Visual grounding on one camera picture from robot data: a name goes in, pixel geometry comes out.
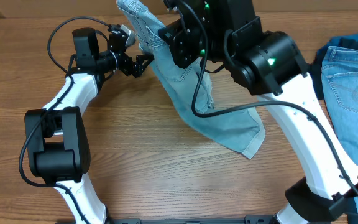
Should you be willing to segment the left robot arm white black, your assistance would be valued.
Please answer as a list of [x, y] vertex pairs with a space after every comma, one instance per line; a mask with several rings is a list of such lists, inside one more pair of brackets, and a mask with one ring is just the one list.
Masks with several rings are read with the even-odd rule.
[[36, 186], [57, 190], [75, 223], [113, 222], [90, 180], [90, 145], [82, 116], [116, 71], [137, 78], [154, 59], [146, 54], [133, 60], [126, 54], [126, 49], [135, 44], [130, 28], [110, 25], [108, 32], [107, 49], [102, 52], [98, 30], [74, 30], [75, 53], [64, 70], [65, 84], [51, 102], [24, 116], [26, 140], [19, 159], [28, 156], [32, 175], [43, 179]]

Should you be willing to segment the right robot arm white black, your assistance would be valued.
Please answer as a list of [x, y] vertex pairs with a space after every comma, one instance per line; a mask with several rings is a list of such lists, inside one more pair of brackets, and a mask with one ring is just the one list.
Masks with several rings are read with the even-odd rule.
[[350, 214], [358, 197], [358, 165], [336, 137], [316, 97], [295, 41], [264, 31], [252, 1], [166, 1], [179, 20], [158, 34], [175, 64], [221, 62], [233, 80], [257, 97], [290, 142], [304, 177], [286, 192], [287, 205], [272, 223], [331, 223]]

